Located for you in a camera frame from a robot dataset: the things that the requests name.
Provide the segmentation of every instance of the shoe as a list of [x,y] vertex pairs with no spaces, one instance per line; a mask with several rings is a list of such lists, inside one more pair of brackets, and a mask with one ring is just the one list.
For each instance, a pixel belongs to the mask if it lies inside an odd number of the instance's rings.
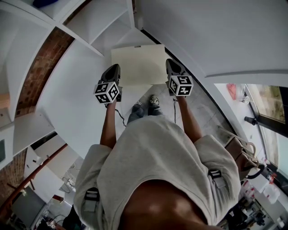
[[141,105],[141,104],[142,104],[142,102],[140,100],[138,100],[134,105],[136,106],[136,105]]
[[152,95],[152,96],[150,97],[150,103],[151,103],[151,104],[159,105],[159,99],[158,99],[158,97],[156,97],[156,95]]

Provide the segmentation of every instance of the floor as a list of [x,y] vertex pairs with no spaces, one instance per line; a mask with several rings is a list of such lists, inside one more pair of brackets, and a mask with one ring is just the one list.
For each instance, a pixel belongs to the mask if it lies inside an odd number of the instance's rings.
[[[211,99],[205,94],[204,90],[194,81],[193,90],[190,96],[186,97],[189,107],[198,121],[204,135],[213,135],[221,144],[225,144],[229,136],[218,128],[218,125],[231,132],[226,120],[219,112]],[[173,97],[170,97],[167,86],[165,84],[153,85],[149,91],[140,99],[142,107],[147,110],[150,95],[155,94],[159,99],[159,106],[163,114],[174,122],[174,106]],[[179,110],[179,105],[176,102],[176,124],[183,129],[182,118]],[[131,110],[123,117],[126,124]],[[120,137],[125,127],[122,123],[116,124],[117,138]]]

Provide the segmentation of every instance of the forearm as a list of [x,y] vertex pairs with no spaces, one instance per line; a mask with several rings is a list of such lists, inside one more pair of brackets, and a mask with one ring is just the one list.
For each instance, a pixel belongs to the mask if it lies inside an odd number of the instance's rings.
[[177,97],[177,100],[180,107],[184,132],[194,143],[202,137],[200,126],[189,109],[185,97]]
[[108,146],[111,149],[116,144],[116,130],[115,130],[115,107],[116,100],[109,104],[106,110],[105,121],[102,129],[100,144]]

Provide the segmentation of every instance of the jeans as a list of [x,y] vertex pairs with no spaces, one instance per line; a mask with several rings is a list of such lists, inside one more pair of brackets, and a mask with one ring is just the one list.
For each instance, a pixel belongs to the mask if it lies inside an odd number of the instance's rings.
[[[158,116],[162,115],[163,113],[161,112],[160,106],[156,104],[152,104],[148,108],[148,116]],[[127,124],[129,124],[131,121],[137,120],[139,118],[144,117],[144,110],[141,107],[141,105],[134,105],[132,108],[132,112],[128,118]]]

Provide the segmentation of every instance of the marker cube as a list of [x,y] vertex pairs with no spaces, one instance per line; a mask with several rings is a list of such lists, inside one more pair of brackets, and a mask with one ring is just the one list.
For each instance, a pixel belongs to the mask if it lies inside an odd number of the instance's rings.
[[176,96],[190,96],[193,88],[193,80],[191,76],[171,76],[169,81],[169,89]]
[[119,89],[115,82],[107,82],[95,85],[93,94],[100,104],[110,104],[116,99]]

